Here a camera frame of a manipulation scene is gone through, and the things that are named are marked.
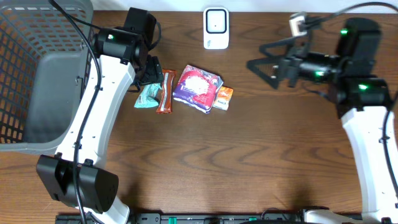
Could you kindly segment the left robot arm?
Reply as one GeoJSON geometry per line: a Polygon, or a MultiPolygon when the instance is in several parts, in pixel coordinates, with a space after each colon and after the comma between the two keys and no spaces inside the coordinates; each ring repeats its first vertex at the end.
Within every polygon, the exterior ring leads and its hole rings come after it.
{"type": "Polygon", "coordinates": [[[121,27],[101,28],[89,45],[91,71],[67,134],[36,171],[55,201],[77,208],[70,223],[126,223],[130,209],[118,198],[119,179],[105,167],[109,137],[128,92],[164,80],[150,54],[161,28],[148,11],[130,8],[121,27]]]}

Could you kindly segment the small orange snack packet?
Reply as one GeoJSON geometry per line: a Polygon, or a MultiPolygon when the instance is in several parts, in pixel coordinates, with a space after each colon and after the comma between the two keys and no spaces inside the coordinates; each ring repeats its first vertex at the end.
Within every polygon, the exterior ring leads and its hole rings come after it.
{"type": "Polygon", "coordinates": [[[218,91],[217,97],[213,103],[214,108],[218,108],[227,111],[229,108],[229,102],[231,101],[233,95],[233,89],[222,86],[218,91]]]}

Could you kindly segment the brown orange candy bar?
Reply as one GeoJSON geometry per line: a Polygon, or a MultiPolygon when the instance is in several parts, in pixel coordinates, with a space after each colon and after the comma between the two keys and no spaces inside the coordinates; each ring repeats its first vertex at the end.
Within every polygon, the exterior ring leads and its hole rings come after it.
{"type": "Polygon", "coordinates": [[[156,109],[157,114],[169,114],[172,112],[172,85],[174,78],[177,74],[175,70],[163,69],[164,81],[162,83],[162,95],[158,108],[156,109]]]}

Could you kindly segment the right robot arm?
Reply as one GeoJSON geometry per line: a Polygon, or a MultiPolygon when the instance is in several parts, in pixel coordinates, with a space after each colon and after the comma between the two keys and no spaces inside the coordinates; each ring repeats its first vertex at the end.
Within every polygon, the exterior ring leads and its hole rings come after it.
{"type": "Polygon", "coordinates": [[[345,22],[333,55],[312,52],[310,44],[295,44],[295,37],[260,47],[263,58],[247,68],[274,89],[283,80],[294,87],[298,80],[328,85],[325,98],[336,106],[351,148],[362,196],[361,223],[397,222],[397,143],[393,108],[385,80],[373,75],[382,37],[377,22],[354,17],[345,22]]]}

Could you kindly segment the teal white snack wrapper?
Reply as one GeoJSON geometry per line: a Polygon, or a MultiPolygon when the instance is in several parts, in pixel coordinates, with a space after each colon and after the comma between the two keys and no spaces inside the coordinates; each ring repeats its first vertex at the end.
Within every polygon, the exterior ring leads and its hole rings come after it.
{"type": "Polygon", "coordinates": [[[159,101],[156,99],[158,91],[161,89],[160,83],[146,85],[143,91],[138,96],[134,107],[135,108],[154,108],[159,106],[159,101]]]}

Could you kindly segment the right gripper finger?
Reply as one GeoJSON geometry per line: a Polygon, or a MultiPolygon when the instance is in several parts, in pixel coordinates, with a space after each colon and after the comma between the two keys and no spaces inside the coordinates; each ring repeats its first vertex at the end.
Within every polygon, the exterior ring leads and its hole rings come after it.
{"type": "Polygon", "coordinates": [[[304,44],[301,47],[295,45],[298,37],[289,37],[286,39],[278,40],[277,42],[272,42],[268,44],[263,44],[259,46],[260,53],[268,57],[276,57],[276,55],[269,52],[270,49],[276,47],[286,46],[284,56],[285,57],[306,57],[307,56],[307,45],[304,44]]]}
{"type": "Polygon", "coordinates": [[[279,68],[279,57],[266,57],[247,61],[246,67],[263,79],[273,89],[279,87],[279,79],[277,77],[279,68]]]}

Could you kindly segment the red purple snack bag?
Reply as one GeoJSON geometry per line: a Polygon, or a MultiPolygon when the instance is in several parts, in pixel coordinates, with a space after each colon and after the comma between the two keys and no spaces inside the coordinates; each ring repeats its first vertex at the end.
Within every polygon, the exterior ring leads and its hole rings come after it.
{"type": "Polygon", "coordinates": [[[208,114],[222,85],[220,76],[187,65],[174,89],[173,98],[208,114]]]}

